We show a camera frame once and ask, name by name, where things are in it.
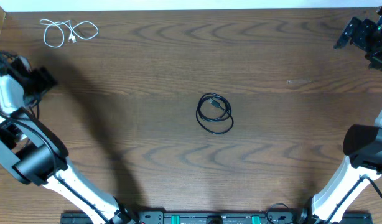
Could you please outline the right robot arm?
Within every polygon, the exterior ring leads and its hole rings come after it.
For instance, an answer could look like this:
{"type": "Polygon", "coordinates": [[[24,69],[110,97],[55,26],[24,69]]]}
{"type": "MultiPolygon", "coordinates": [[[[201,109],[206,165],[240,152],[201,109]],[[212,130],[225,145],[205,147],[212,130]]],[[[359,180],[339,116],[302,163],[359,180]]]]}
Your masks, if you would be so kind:
{"type": "MultiPolygon", "coordinates": [[[[369,68],[382,72],[382,6],[377,10],[379,19],[351,18],[345,26],[335,49],[347,44],[365,52],[369,68]]],[[[344,157],[327,185],[313,197],[301,211],[296,223],[347,223],[359,221],[346,215],[347,208],[382,176],[382,110],[372,126],[354,124],[343,140],[344,157]]]]}

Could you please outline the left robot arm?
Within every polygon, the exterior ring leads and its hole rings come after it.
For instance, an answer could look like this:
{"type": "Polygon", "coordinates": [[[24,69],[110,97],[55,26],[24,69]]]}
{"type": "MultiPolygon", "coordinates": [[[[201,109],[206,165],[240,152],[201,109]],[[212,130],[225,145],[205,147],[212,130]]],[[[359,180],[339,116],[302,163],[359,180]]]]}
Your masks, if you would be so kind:
{"type": "Polygon", "coordinates": [[[44,67],[32,69],[23,56],[0,51],[0,165],[20,183],[65,197],[92,223],[139,222],[77,170],[63,142],[32,112],[56,84],[44,67]]]}

